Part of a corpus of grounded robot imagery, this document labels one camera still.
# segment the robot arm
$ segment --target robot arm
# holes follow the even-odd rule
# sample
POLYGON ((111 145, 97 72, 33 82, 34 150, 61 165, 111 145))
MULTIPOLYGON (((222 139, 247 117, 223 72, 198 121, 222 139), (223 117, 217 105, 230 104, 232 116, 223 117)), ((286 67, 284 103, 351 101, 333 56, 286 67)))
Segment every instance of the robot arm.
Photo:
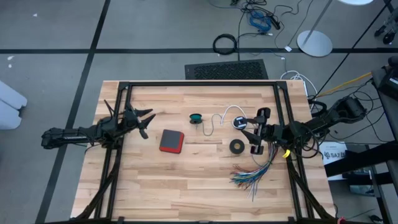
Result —
POLYGON ((249 142, 253 144, 252 154, 262 154, 263 147, 261 141, 274 142, 277 146, 284 149, 303 147, 315 135, 322 138, 329 133, 329 128, 337 123, 355 123, 361 121, 366 116, 366 109, 358 99, 350 96, 338 100, 329 110, 323 109, 317 117, 306 123, 291 121, 285 127, 278 124, 266 124, 271 110, 261 108, 257 112, 257 117, 248 119, 250 123, 257 123, 259 127, 254 133, 242 130, 249 142))
POLYGON ((139 128, 139 132, 144 139, 148 138, 144 130, 155 117, 155 114, 142 121, 138 117, 150 113, 152 109, 136 110, 128 103, 121 114, 115 112, 112 114, 112 109, 106 101, 105 103, 111 116, 100 119, 96 125, 89 128, 51 128, 43 133, 42 146, 45 149, 53 149, 65 144, 90 143, 93 145, 94 142, 98 142, 102 147, 117 148, 118 139, 136 128, 139 128))

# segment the black floor mat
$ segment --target black floor mat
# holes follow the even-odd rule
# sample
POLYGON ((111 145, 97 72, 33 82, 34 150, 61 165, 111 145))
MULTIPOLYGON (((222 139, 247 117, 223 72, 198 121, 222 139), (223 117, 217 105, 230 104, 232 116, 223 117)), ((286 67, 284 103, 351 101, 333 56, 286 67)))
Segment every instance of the black floor mat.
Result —
POLYGON ((185 66, 186 80, 267 80, 263 60, 202 63, 185 66))

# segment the yellow cable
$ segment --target yellow cable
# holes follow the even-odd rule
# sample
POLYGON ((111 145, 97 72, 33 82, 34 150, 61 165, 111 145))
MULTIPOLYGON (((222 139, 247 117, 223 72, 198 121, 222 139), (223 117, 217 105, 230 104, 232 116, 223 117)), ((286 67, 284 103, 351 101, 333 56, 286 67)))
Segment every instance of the yellow cable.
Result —
POLYGON ((348 85, 348 84, 350 84, 350 83, 356 82, 356 81, 358 81, 358 80, 360 80, 360 79, 362 79, 362 78, 368 77, 368 76, 370 76, 370 75, 372 75, 372 73, 371 73, 371 72, 368 72, 368 73, 366 73, 365 75, 361 75, 361 76, 358 77, 358 78, 354 78, 353 80, 350 80, 350 81, 348 81, 348 82, 344 82, 343 84, 338 85, 338 86, 332 88, 331 90, 328 90, 328 91, 326 91, 326 92, 324 92, 324 93, 319 94, 316 98, 321 97, 321 96, 325 96, 326 94, 328 94, 328 93, 330 93, 330 92, 336 91, 337 89, 339 89, 339 88, 341 88, 341 87, 343 87, 343 86, 345 86, 345 85, 348 85))

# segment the wooden table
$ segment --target wooden table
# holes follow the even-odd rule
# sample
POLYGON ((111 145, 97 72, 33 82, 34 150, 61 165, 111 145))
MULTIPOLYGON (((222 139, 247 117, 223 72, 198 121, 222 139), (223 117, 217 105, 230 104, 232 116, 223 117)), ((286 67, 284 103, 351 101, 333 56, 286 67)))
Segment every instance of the wooden table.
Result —
MULTIPOLYGON (((103 100, 114 105, 118 83, 103 83, 94 123, 108 116, 103 100)), ((294 118, 308 121, 311 115, 302 81, 287 83, 294 118)), ((248 117, 255 116, 259 108, 269 107, 271 118, 268 123, 278 123, 272 87, 137 86, 132 89, 131 104, 139 110, 154 109, 156 117, 147 130, 149 139, 142 139, 137 130, 125 137, 113 218, 124 216, 126 220, 145 221, 284 221, 288 216, 295 216, 282 150, 262 177, 253 202, 247 198, 248 190, 239 189, 230 182, 233 164, 239 164, 245 169, 257 168, 250 154, 248 140, 231 125, 233 118, 242 115, 239 109, 231 108, 228 111, 223 126, 220 125, 220 119, 215 117, 215 130, 209 137, 203 135, 201 125, 196 127, 189 123, 190 114, 200 113, 203 115, 205 131, 209 133, 211 116, 215 113, 223 114, 230 105, 239 105, 248 117), (181 154, 159 151, 164 129, 185 134, 181 154), (229 150, 229 143, 236 138, 243 140, 246 146, 238 156, 229 150)), ((284 117, 288 121, 285 107, 284 117)), ((97 192, 104 155, 105 149, 99 146, 86 153, 72 217, 82 212, 97 192)), ((267 157, 267 152, 264 151, 263 155, 254 156, 254 159, 263 163, 267 157)), ((304 159, 304 164, 310 190, 326 210, 334 215, 333 199, 321 155, 304 159)), ((305 216, 301 191, 299 195, 305 216)))

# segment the red object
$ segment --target red object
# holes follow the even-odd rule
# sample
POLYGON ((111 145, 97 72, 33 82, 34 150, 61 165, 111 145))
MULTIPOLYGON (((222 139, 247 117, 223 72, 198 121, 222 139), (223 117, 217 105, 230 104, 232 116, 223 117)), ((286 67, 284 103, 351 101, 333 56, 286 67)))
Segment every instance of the red object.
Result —
POLYGON ((163 152, 181 153, 184 133, 179 131, 164 130, 159 149, 163 152))
POLYGON ((345 221, 344 217, 340 217, 339 219, 337 219, 337 224, 344 223, 342 221, 345 221))

